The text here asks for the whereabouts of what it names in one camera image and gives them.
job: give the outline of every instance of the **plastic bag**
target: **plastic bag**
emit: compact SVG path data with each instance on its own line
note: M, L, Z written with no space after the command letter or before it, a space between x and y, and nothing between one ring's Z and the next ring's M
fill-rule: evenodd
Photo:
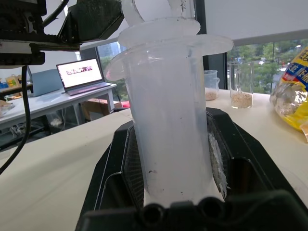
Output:
M269 98L275 111L308 142L308 47L295 57Z

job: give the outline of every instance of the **white desk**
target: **white desk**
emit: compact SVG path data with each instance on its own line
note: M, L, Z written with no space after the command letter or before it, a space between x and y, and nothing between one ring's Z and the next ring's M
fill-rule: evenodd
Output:
M273 112L267 95L256 94L254 107L240 110L231 108L227 91L219 94L207 106L224 110L258 139L307 201L308 144L303 135ZM97 161L114 131L130 118L125 110L26 144L0 176L0 230L73 231ZM12 153L0 153L0 164Z
M115 107L112 94L112 88L115 87L116 84L112 84L105 88L85 92L83 94L78 94L74 96L69 96L66 93L62 94L62 92L64 92L64 89L60 89L45 95L29 98L31 119L40 117L42 115L44 116L48 113L73 105L77 115L78 124L81 124L81 112L79 111L79 107L77 107L77 104L95 97L108 95L108 109L111 112ZM23 99L20 98L11 102L14 103L15 108L11 109L2 118L0 118L0 129L8 128L12 125L24 122L26 119Z

